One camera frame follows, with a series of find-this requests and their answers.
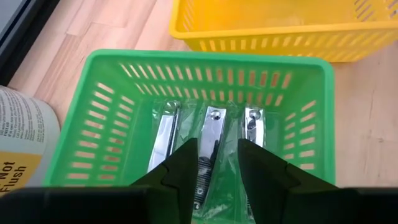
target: metal nail clipper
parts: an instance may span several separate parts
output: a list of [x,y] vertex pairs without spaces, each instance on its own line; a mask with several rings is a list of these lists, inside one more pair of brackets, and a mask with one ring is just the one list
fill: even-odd
[[[245,139],[264,147],[264,109],[245,108],[243,122],[243,136]],[[246,196],[249,219],[254,219],[249,199]]]
[[206,200],[211,175],[220,147],[225,116],[226,109],[207,107],[198,153],[198,178],[193,201],[194,210],[201,209]]
[[148,165],[148,172],[157,167],[173,153],[179,116],[180,103],[177,101],[167,102],[157,130],[154,148]]

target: basket rim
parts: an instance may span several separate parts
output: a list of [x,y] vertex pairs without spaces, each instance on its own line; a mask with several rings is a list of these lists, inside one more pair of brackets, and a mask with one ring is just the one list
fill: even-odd
[[290,65],[314,65],[319,66],[323,71],[325,77],[324,82],[324,111],[322,115],[324,120],[324,136],[323,136],[323,152],[324,152],[324,180],[329,183],[335,183],[335,81],[334,71],[330,63],[320,58],[310,57],[289,57],[289,56],[268,56],[268,55],[253,55],[253,54],[223,54],[223,53],[205,53],[205,52],[169,52],[159,50],[121,50],[121,49],[99,49],[92,52],[86,59],[85,65],[82,70],[81,77],[77,84],[72,102],[68,109],[67,117],[58,139],[58,144],[55,148],[53,158],[47,169],[44,186],[52,184],[52,177],[56,173],[58,160],[61,159],[60,155],[64,148],[63,143],[67,140],[72,128],[72,120],[77,113],[77,105],[80,103],[79,97],[84,92],[84,86],[89,76],[89,71],[93,61],[98,57],[103,56],[130,56],[130,57],[143,57],[143,58],[176,58],[176,59],[197,59],[197,60],[228,60],[240,62],[267,62],[267,63],[287,63]]
[[214,39],[223,37],[247,37],[259,35],[276,34],[304,34],[304,33],[322,33],[356,30],[383,30],[398,29],[398,21],[378,21],[378,22],[349,22],[340,24],[320,24],[289,27],[267,27],[252,29],[234,29],[234,30],[211,30],[180,32],[177,30],[177,18],[180,13],[180,1],[173,1],[172,17],[169,25],[169,32],[176,39]]

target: yellow plastic basket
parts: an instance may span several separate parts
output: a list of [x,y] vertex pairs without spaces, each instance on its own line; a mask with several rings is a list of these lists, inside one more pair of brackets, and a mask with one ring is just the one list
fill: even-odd
[[398,0],[174,0],[170,33],[196,51],[352,62],[398,38]]

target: yellow label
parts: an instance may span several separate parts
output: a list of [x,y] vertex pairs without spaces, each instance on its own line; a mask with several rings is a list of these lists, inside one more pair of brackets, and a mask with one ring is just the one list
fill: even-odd
[[41,158],[41,155],[0,151],[0,196],[25,186]]

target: wooden floor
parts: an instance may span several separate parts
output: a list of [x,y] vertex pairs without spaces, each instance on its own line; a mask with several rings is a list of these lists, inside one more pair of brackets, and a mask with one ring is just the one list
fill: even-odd
[[[61,0],[9,87],[46,101],[64,122],[95,49],[188,50],[168,34],[172,0]],[[336,72],[340,186],[398,185],[398,43]]]

